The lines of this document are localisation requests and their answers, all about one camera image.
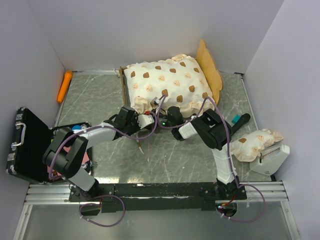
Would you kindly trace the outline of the small bear print pillow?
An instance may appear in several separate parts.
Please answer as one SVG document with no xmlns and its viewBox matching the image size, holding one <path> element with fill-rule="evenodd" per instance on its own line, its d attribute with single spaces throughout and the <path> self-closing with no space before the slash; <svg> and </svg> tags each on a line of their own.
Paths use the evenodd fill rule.
<svg viewBox="0 0 320 240">
<path fill-rule="evenodd" d="M 261 156 L 261 151 L 283 140 L 283 136 L 268 129 L 261 129 L 245 134 L 230 144 L 230 150 L 240 162 L 253 162 Z"/>
</svg>

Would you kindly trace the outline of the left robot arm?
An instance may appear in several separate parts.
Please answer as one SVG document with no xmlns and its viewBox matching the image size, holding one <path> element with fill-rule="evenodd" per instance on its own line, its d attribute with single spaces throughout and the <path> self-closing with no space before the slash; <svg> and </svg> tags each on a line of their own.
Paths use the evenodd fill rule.
<svg viewBox="0 0 320 240">
<path fill-rule="evenodd" d="M 87 201 L 99 195 L 99 181 L 82 167 L 87 149 L 121 137 L 133 139 L 133 134 L 157 122 L 154 112 L 138 114 L 133 108 L 123 106 L 119 113 L 102 123 L 79 130 L 60 128 L 45 151 L 42 162 L 48 166 L 48 177 L 59 177 L 81 189 Z"/>
</svg>

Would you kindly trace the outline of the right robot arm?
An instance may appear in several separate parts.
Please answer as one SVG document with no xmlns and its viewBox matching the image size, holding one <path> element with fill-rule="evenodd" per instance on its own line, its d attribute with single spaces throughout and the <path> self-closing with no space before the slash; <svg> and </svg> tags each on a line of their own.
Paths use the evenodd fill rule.
<svg viewBox="0 0 320 240">
<path fill-rule="evenodd" d="M 233 125 L 212 109 L 202 115 L 193 115 L 188 121 L 176 106 L 169 107 L 166 113 L 157 114 L 159 125 L 171 130 L 173 137 L 184 141 L 195 135 L 211 149 L 217 169 L 218 193 L 223 199 L 230 199 L 239 185 L 233 160 L 231 157 L 231 139 L 242 126 L 242 117 Z"/>
</svg>

